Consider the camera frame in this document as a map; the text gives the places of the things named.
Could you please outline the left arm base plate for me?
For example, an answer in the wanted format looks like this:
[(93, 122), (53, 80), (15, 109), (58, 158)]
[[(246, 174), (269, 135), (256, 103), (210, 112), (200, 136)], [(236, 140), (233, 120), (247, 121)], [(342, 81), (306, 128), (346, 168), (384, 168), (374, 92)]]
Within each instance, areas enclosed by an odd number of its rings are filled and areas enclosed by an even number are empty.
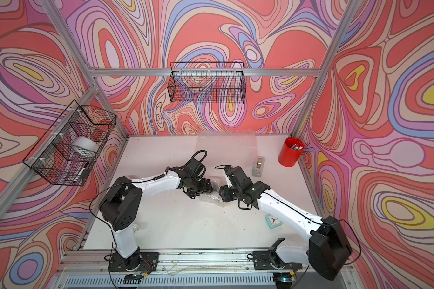
[(156, 271), (159, 262), (158, 252), (134, 253), (124, 259), (120, 254), (114, 252), (106, 255), (104, 259), (108, 262), (109, 272), (141, 272), (151, 273)]

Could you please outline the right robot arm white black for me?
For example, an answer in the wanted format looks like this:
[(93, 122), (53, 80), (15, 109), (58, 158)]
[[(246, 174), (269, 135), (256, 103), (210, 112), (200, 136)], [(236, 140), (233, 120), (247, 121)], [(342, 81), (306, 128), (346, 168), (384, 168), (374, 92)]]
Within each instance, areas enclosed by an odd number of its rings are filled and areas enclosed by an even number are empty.
[(290, 203), (263, 182), (246, 188), (239, 185), (220, 187), (219, 195), (224, 202), (243, 203), (243, 210), (256, 208), (280, 220), (294, 230), (304, 241), (302, 246), (290, 244), (286, 238), (278, 238), (264, 252), (252, 253), (254, 268), (267, 264), (275, 270), (294, 269), (298, 264), (310, 265), (321, 277), (332, 281), (352, 254), (341, 222), (329, 216), (316, 216)]

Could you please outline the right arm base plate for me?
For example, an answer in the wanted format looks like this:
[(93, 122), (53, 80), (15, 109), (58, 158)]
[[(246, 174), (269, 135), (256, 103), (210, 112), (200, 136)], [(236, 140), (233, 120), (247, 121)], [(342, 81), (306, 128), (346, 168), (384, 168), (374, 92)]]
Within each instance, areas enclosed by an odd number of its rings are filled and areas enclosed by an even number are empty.
[(255, 270), (292, 270), (303, 268), (300, 263), (285, 263), (271, 250), (256, 250), (247, 254), (247, 259), (253, 262)]

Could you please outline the bubble wrap sheet around mug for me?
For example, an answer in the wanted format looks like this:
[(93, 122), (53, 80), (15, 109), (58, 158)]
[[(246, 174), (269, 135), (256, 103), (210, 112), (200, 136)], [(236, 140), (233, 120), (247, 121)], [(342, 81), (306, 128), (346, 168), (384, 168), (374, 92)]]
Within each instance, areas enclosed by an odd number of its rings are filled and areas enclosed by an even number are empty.
[(226, 182), (223, 181), (221, 178), (211, 177), (210, 184), (211, 184), (211, 192), (200, 195), (198, 197), (199, 201), (217, 205), (219, 207), (224, 207), (225, 206), (224, 201), (222, 197), (219, 195), (219, 189), (222, 185), (226, 185)]

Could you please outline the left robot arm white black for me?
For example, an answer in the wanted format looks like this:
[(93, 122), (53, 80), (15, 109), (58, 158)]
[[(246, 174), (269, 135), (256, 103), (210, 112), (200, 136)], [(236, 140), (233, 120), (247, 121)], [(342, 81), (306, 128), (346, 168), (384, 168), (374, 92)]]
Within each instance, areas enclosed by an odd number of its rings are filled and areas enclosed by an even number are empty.
[(203, 173), (195, 173), (185, 167), (167, 168), (155, 177), (133, 180), (120, 177), (108, 190), (100, 202), (99, 211), (110, 227), (116, 265), (110, 262), (111, 271), (134, 271), (144, 262), (149, 271), (154, 271), (151, 261), (142, 258), (140, 247), (135, 240), (133, 223), (136, 219), (143, 197), (152, 197), (170, 190), (182, 190), (185, 195), (195, 199), (204, 193), (212, 192), (211, 180)]

